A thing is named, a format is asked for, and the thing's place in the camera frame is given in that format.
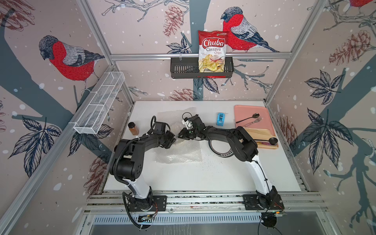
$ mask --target metal vent grille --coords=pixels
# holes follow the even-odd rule
[[[261,219],[259,212],[244,213],[209,213],[209,214],[159,214],[152,223],[154,225],[168,224],[204,224],[204,223],[258,223]],[[94,224],[131,224],[128,215],[97,215]]]

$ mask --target bubble wrap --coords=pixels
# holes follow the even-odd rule
[[[169,149],[154,148],[156,153],[155,160],[161,163],[185,163],[185,162],[202,162],[201,148],[199,141],[179,139],[177,135],[185,127],[182,123],[182,114],[190,112],[196,115],[196,108],[185,110],[167,111],[157,113],[157,121],[165,122],[171,127],[171,132],[175,135],[176,141]]]

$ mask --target fork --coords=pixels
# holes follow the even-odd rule
[[[261,121],[262,119],[264,119],[264,118],[263,118],[263,117],[258,117],[255,121],[246,124],[244,127],[250,126],[250,125],[252,125],[252,124],[254,124],[254,123],[258,123],[258,122]]]

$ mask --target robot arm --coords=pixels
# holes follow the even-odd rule
[[[178,138],[195,139],[199,137],[205,140],[218,140],[229,143],[236,158],[242,162],[246,162],[251,176],[256,185],[256,193],[258,202],[263,208],[270,208],[277,203],[284,208],[280,196],[276,188],[268,180],[265,171],[261,165],[257,143],[241,126],[236,129],[219,129],[213,126],[205,126],[198,115],[190,118],[184,118],[188,128],[183,128]]]
[[[146,151],[156,147],[168,149],[176,141],[174,134],[165,130],[167,123],[156,121],[150,130],[132,140],[122,139],[115,147],[114,157],[109,163],[109,172],[115,179],[132,192],[132,203],[138,208],[149,209],[153,202],[153,192],[141,175]]]

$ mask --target blue tape dispenser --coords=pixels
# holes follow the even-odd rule
[[[217,126],[223,126],[224,123],[224,113],[220,112],[217,116]]]

